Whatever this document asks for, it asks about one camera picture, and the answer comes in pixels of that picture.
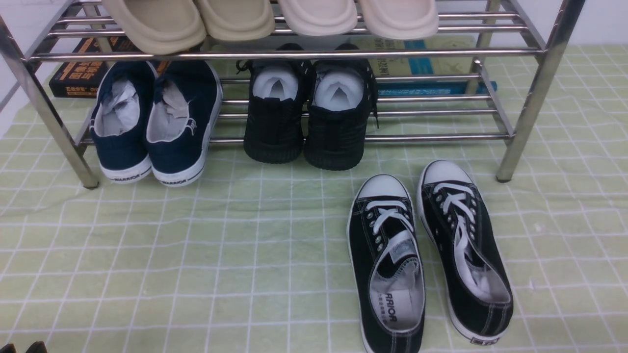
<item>canvas sneaker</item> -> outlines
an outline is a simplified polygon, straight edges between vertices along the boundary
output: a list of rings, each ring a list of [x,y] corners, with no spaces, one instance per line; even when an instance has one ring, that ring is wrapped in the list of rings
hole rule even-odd
[[[114,183],[136,182],[151,172],[143,134],[156,76],[149,62],[117,62],[98,87],[89,133],[100,169]]]
[[[453,326],[473,344],[496,343],[514,304],[480,192],[459,166],[439,160],[423,171],[417,203],[443,263]]]
[[[337,50],[357,50],[345,43]],[[377,83],[367,59],[319,60],[308,111],[308,137],[303,151],[313,166],[348,170],[364,154],[367,121],[377,117]]]
[[[157,79],[146,146],[162,184],[181,187],[200,178],[221,104],[222,86],[209,62],[172,62]]]
[[[294,43],[278,50],[303,50]],[[244,151],[263,163],[287,163],[303,150],[301,116],[310,95],[309,60],[249,60],[251,73]]]
[[[408,191],[391,175],[368,179],[350,210],[349,256],[369,353],[416,353],[421,347],[425,284],[414,223]]]

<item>grid pattern cloth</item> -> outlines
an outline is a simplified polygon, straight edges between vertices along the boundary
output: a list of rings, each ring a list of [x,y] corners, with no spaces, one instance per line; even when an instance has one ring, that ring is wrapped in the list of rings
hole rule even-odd
[[[490,59],[514,122],[536,70]],[[91,101],[55,100],[71,131]],[[515,296],[493,347],[447,317],[443,271],[425,231],[422,352],[628,352],[628,47],[570,47],[511,183],[500,141],[368,145],[328,172],[301,157],[262,165],[214,146],[202,179],[153,177],[82,188],[31,106],[0,139],[0,344],[55,352],[363,352],[345,227],[362,183],[410,190],[436,158],[483,193]],[[417,109],[419,106],[404,106]],[[380,118],[369,134],[495,131],[490,116]],[[243,133],[223,121],[218,136]],[[99,173],[95,150],[86,158]]]

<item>stainless steel shoe rack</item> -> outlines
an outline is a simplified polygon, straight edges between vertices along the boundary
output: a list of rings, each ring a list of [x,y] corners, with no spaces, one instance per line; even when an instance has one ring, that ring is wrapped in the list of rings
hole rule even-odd
[[[578,17],[585,4],[585,0],[563,0],[555,25],[547,43],[534,27],[529,17],[523,11],[517,0],[478,0],[487,3],[483,12],[441,13],[439,33],[479,33],[477,45],[474,48],[453,48],[439,50],[395,50],[395,51],[365,51],[334,52],[334,51],[305,51],[305,52],[200,52],[180,53],[173,55],[155,56],[145,53],[112,53],[106,37],[121,36],[121,30],[107,29],[105,25],[115,24],[111,17],[101,16],[99,6],[101,0],[68,0],[61,11],[55,15],[53,21],[36,40],[35,44],[26,53],[17,46],[6,23],[0,17],[0,52],[7,64],[18,79],[26,95],[37,110],[50,134],[57,142],[63,154],[71,164],[77,176],[86,188],[98,186],[98,179],[85,162],[83,155],[89,139],[86,121],[81,131],[72,137],[63,124],[62,118],[43,89],[41,82],[35,77],[35,72],[42,62],[81,62],[81,61],[132,61],[132,60],[209,60],[209,59],[266,59],[266,58],[387,58],[387,57],[472,57],[473,64],[469,74],[465,75],[425,75],[412,77],[378,77],[380,82],[415,82],[434,80],[465,80],[467,93],[464,95],[434,95],[419,97],[382,97],[379,102],[470,102],[482,101],[487,103],[483,109],[428,109],[420,111],[381,111],[380,117],[398,116],[464,116],[464,115],[491,115],[497,123],[494,133],[459,133],[459,134],[422,134],[422,135],[390,135],[367,136],[370,143],[417,143],[460,140],[504,140],[507,145],[506,154],[497,171],[497,180],[508,182],[519,163],[523,149],[528,141],[541,106],[547,96],[550,84],[565,52],[565,48],[576,25]],[[471,21],[477,24],[452,24],[452,21]],[[285,24],[282,16],[276,16],[275,21],[281,23],[273,35],[296,35]],[[90,29],[73,30],[68,26],[73,24],[87,24]],[[497,48],[491,47],[493,33],[511,32],[520,33],[525,41],[525,47]],[[362,17],[359,24],[348,35],[364,35],[368,31],[364,27]],[[62,38],[98,38],[101,52],[99,53],[51,53],[57,41]],[[488,73],[484,68],[485,57],[506,57],[532,55],[536,58],[539,67],[526,97],[521,115],[512,127],[506,113],[497,99],[495,91],[490,85]],[[476,94],[478,82],[486,82],[488,94]],[[246,84],[248,80],[223,78],[223,84]],[[224,104],[246,105],[246,100],[226,100]],[[221,114],[221,119],[245,119],[246,114]],[[241,137],[213,138],[212,143],[241,143]]]

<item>black mesh shoe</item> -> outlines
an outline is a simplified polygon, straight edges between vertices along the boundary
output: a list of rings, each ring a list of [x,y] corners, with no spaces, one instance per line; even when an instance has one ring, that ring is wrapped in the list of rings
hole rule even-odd
[[[408,191],[390,175],[368,179],[349,214],[349,256],[369,353],[416,353],[425,321],[423,265]]]
[[[453,326],[473,344],[496,343],[514,304],[480,192],[459,166],[434,161],[423,171],[417,203],[443,263]]]
[[[356,50],[343,44],[337,50]],[[308,103],[310,119],[305,159],[326,170],[348,170],[364,154],[364,137],[371,112],[377,117],[377,84],[369,61],[319,60]]]
[[[293,43],[278,50],[303,50]],[[301,116],[310,95],[311,63],[308,60],[249,60],[249,117],[244,151],[263,163],[287,163],[303,150]]]

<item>slipper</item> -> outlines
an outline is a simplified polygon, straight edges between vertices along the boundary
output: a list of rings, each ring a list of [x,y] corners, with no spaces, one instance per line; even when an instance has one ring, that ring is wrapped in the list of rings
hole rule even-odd
[[[103,0],[102,5],[143,52],[166,55],[207,37],[192,0]]]
[[[207,33],[224,41],[255,40],[274,30],[274,14],[268,0],[196,0]]]
[[[374,35],[412,40],[438,31],[435,0],[359,0],[366,27]]]
[[[341,35],[357,25],[353,0],[278,0],[286,23],[306,36]]]

